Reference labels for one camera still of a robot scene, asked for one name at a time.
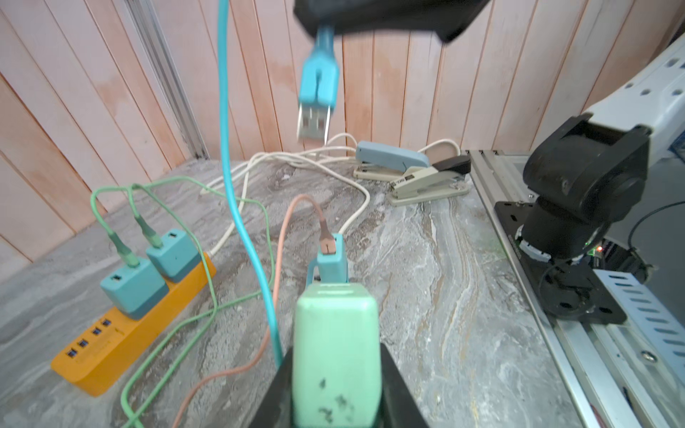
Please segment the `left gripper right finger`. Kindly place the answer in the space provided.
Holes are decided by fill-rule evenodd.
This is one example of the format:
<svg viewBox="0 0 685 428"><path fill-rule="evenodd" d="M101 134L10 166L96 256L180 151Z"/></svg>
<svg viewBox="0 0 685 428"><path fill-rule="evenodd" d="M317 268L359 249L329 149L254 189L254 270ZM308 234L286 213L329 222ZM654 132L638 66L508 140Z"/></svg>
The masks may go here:
<svg viewBox="0 0 685 428"><path fill-rule="evenodd" d="M382 398L380 427L428 428L408 385L405 383L390 351L381 344Z"/></svg>

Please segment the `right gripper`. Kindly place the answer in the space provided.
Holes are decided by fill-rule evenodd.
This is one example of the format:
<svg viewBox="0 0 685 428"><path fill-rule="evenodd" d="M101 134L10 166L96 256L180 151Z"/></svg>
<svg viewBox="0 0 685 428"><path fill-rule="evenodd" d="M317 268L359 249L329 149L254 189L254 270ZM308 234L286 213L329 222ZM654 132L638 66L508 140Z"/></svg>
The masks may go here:
<svg viewBox="0 0 685 428"><path fill-rule="evenodd" d="M430 32L449 43L467 30L488 0L296 0L293 12L314 37L321 27L335 35L376 30Z"/></svg>

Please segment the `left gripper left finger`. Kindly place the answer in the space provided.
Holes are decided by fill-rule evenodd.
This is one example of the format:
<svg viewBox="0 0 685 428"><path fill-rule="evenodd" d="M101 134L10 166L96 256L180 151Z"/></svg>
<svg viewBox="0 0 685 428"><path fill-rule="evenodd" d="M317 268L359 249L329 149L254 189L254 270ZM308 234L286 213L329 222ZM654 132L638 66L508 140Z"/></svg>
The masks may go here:
<svg viewBox="0 0 685 428"><path fill-rule="evenodd" d="M290 348L257 408L249 428L291 428L293 427L293 355Z"/></svg>

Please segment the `light green USB charger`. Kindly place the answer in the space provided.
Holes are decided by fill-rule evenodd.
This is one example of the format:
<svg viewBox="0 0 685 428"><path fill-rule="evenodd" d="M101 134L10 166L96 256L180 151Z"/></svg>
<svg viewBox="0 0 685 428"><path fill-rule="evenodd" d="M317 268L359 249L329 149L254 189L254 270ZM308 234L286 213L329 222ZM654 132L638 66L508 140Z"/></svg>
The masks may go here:
<svg viewBox="0 0 685 428"><path fill-rule="evenodd" d="M381 395L376 299L357 283L309 285L294 319L294 425L372 427Z"/></svg>

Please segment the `teal USB charger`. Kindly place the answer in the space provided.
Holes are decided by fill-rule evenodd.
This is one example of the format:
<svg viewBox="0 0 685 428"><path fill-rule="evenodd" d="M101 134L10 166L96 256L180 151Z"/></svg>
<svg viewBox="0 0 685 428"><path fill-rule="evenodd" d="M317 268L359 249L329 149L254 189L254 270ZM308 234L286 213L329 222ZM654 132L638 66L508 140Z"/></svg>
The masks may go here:
<svg viewBox="0 0 685 428"><path fill-rule="evenodd" d="M335 239L335 253L323 254L318 252L317 257L308 266L306 285L312 284L315 278L315 269L319 272L319 281L326 284L346 284L349 282L348 259L346 246L341 234L333 234Z"/></svg>

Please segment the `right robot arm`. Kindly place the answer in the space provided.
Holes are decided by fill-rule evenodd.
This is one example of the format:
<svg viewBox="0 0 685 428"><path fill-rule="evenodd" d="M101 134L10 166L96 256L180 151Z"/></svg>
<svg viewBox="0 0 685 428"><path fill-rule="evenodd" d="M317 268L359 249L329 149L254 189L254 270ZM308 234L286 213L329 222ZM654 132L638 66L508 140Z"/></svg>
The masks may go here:
<svg viewBox="0 0 685 428"><path fill-rule="evenodd" d="M307 74L332 79L336 36L374 30L431 32L449 43L483 1L298 1L294 16L315 40ZM649 168L684 130L684 42L623 87L573 116L529 156L534 203L498 202L497 218L542 309L556 319L622 324L624 310L590 265L610 227L641 200Z"/></svg>

